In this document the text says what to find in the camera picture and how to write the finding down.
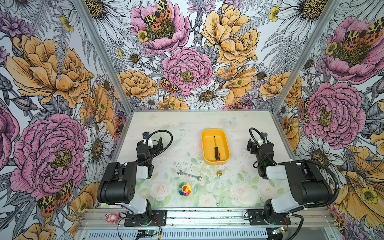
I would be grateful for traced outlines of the orange black handled screwdriver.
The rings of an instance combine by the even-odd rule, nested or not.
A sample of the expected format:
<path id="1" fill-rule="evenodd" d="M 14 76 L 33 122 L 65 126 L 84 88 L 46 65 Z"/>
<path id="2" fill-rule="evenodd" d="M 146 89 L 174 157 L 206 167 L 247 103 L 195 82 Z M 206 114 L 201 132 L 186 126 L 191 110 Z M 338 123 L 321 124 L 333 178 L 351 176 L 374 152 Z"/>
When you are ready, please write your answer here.
<path id="1" fill-rule="evenodd" d="M 216 136 L 214 136 L 214 144 L 215 144 L 215 160 L 216 161 L 220 161 L 221 160 L 221 157 L 220 157 L 220 152 L 219 152 L 219 148 L 218 148 L 218 145 L 217 145 L 217 140 L 216 140 Z"/>

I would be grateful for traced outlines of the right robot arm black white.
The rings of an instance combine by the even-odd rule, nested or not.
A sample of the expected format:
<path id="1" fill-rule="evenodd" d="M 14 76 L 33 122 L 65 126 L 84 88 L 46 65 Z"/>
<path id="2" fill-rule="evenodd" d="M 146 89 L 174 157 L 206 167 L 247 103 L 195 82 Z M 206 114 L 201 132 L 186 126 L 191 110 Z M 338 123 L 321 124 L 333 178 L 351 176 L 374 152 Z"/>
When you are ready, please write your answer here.
<path id="1" fill-rule="evenodd" d="M 268 225 L 284 223 L 289 215 L 308 208 L 326 207 L 332 204 L 340 193 L 337 176 L 324 164 L 310 160 L 289 160 L 277 163 L 274 144 L 267 134 L 250 128 L 251 138 L 247 151 L 256 156 L 254 168 L 264 180 L 286 180 L 287 192 L 277 198 L 268 199 L 259 214 L 250 218 L 261 218 Z"/>

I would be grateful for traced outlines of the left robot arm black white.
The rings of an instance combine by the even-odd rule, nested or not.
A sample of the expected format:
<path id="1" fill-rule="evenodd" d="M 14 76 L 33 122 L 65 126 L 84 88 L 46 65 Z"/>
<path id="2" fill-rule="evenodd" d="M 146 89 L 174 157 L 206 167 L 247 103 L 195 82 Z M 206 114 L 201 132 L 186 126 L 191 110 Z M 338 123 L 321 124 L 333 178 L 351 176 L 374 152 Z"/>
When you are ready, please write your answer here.
<path id="1" fill-rule="evenodd" d="M 153 140 L 152 137 L 161 132 L 162 130 L 143 133 L 143 139 L 136 147 L 137 160 L 125 164 L 109 163 L 97 191 L 99 203 L 126 209 L 127 217 L 131 218 L 133 224 L 148 226 L 156 219 L 150 201 L 136 193 L 136 183 L 139 180 L 149 180 L 153 176 L 153 159 L 165 147 L 162 138 Z"/>

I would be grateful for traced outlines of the yellow plastic bin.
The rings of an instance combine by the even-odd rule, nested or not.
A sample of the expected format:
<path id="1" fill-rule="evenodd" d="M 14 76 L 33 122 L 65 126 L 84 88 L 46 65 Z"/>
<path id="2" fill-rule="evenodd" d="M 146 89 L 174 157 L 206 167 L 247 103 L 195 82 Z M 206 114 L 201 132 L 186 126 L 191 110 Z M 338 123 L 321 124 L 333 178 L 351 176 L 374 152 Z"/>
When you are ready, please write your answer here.
<path id="1" fill-rule="evenodd" d="M 215 144 L 214 136 L 216 136 L 217 145 L 220 152 L 220 161 L 215 160 Z M 226 133 L 220 129 L 204 130 L 201 134 L 203 157 L 205 163 L 210 166 L 224 165 L 231 157 L 229 144 Z"/>

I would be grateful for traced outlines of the silver metal wrench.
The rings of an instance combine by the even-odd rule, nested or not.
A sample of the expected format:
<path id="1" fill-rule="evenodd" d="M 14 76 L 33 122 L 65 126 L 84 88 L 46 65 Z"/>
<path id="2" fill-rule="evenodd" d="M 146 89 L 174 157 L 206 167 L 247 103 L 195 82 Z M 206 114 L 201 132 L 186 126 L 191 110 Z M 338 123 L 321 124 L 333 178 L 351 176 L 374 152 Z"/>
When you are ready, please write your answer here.
<path id="1" fill-rule="evenodd" d="M 178 175 L 184 175 L 184 176 L 187 176 L 187 177 L 190 177 L 190 178 L 194 178 L 194 179 L 196 179 L 198 181 L 202 180 L 201 176 L 195 176 L 195 175 L 192 175 L 192 174 L 188 174 L 188 173 L 183 172 L 182 170 L 178 170 L 177 174 Z"/>

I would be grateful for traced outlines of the rainbow flower toy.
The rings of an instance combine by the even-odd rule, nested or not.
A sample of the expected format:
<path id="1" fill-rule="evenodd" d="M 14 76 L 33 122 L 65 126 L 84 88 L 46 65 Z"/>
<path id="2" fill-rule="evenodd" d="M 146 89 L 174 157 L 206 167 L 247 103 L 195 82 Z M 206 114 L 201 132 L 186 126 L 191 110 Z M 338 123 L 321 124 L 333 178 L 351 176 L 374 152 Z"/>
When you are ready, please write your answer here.
<path id="1" fill-rule="evenodd" d="M 192 193 L 192 187 L 189 183 L 181 183 L 178 192 L 181 196 L 188 197 Z"/>

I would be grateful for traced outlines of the pink round sticker object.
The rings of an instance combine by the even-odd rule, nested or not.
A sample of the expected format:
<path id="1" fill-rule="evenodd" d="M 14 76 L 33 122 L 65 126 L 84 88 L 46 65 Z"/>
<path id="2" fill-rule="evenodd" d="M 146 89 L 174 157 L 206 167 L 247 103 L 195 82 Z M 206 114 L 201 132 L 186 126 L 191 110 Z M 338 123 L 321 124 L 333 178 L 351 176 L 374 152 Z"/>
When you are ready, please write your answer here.
<path id="1" fill-rule="evenodd" d="M 105 222 L 116 225 L 119 222 L 119 218 L 119 213 L 110 213 L 106 215 Z"/>

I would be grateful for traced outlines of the right green circuit board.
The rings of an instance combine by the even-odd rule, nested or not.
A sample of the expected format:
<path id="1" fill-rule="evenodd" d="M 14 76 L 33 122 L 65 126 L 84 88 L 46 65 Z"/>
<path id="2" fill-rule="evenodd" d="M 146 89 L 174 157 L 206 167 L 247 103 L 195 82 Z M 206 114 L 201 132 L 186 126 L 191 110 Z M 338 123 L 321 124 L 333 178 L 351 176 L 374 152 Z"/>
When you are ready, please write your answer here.
<path id="1" fill-rule="evenodd" d="M 279 235 L 279 234 L 284 234 L 286 231 L 285 231 L 285 228 L 284 227 L 279 227 L 279 228 L 276 228 L 274 229 L 271 234 L 272 235 Z"/>

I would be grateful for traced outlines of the green circuit board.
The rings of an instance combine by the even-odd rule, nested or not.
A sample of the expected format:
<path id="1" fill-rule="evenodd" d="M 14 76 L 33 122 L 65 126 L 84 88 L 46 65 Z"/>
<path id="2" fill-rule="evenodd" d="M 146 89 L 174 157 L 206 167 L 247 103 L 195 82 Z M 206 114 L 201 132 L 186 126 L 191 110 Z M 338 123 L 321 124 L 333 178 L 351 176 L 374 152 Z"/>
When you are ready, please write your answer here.
<path id="1" fill-rule="evenodd" d="M 286 231 L 285 231 L 285 228 L 284 227 L 279 227 L 279 228 L 276 228 L 274 229 L 271 234 L 272 235 L 279 235 L 279 234 L 284 234 Z"/>
<path id="2" fill-rule="evenodd" d="M 136 236 L 136 239 L 140 239 L 140 238 L 153 238 L 153 237 L 157 237 L 159 235 L 159 231 L 156 231 L 156 230 L 138 230 L 138 233 L 137 233 L 137 236 Z"/>

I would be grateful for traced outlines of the left green circuit board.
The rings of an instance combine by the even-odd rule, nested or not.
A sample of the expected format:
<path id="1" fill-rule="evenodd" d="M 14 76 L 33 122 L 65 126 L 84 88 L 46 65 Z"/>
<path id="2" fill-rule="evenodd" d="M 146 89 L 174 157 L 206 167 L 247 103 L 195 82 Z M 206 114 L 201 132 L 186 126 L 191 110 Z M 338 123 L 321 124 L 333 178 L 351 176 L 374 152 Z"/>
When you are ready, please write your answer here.
<path id="1" fill-rule="evenodd" d="M 140 238 L 153 238 L 153 237 L 157 237 L 159 235 L 159 231 L 156 231 L 156 230 L 138 230 L 138 233 L 137 233 L 137 236 L 136 236 L 136 239 L 140 239 Z"/>

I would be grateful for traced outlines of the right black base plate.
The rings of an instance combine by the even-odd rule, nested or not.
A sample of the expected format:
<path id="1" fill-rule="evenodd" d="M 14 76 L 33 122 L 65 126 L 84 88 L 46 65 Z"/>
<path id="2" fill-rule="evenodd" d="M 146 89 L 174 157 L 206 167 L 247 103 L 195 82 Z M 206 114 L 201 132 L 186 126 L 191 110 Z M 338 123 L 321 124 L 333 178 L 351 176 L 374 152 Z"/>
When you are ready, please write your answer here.
<path id="1" fill-rule="evenodd" d="M 251 226 L 289 226 L 291 220 L 284 214 L 265 214 L 262 209 L 249 209 L 245 214 L 245 219 Z"/>

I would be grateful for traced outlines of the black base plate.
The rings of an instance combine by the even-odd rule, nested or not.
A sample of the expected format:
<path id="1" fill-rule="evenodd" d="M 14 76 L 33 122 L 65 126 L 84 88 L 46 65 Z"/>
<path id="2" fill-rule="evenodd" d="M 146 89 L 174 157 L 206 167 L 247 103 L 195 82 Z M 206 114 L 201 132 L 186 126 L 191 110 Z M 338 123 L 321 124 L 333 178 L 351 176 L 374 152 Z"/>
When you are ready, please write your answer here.
<path id="1" fill-rule="evenodd" d="M 284 214 L 265 214 L 262 209 L 249 209 L 245 214 L 245 219 L 251 226 L 289 226 L 291 220 Z"/>
<path id="2" fill-rule="evenodd" d="M 152 210 L 141 215 L 128 216 L 125 219 L 125 227 L 165 227 L 167 222 L 166 210 Z"/>

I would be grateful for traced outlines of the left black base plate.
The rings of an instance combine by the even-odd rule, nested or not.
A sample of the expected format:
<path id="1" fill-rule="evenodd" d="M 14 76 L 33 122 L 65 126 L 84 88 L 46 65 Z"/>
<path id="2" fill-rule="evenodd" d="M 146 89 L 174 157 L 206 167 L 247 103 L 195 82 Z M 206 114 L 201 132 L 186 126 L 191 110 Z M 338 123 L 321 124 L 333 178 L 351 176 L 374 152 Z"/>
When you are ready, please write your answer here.
<path id="1" fill-rule="evenodd" d="M 141 215 L 128 216 L 125 219 L 125 227 L 165 227 L 167 222 L 166 210 L 152 210 Z"/>

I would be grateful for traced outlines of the aluminium front rail frame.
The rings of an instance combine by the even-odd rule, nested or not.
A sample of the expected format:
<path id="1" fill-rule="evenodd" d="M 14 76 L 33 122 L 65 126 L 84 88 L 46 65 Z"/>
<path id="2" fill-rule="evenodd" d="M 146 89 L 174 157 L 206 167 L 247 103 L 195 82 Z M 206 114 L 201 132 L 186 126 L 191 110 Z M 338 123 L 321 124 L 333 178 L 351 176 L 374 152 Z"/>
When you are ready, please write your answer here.
<path id="1" fill-rule="evenodd" d="M 156 230 L 163 240 L 286 240 L 295 234 L 296 240 L 340 240 L 342 235 L 333 223 L 329 212 L 310 209 L 289 216 L 291 225 L 251 226 L 245 219 L 247 208 L 163 208 L 166 210 L 165 227 L 125 227 L 125 219 L 116 225 L 105 222 L 108 213 L 119 209 L 88 211 L 81 223 L 77 240 L 134 240 L 138 230 Z M 284 234 L 272 235 L 279 227 Z M 157 237 L 144 238 L 156 240 Z"/>

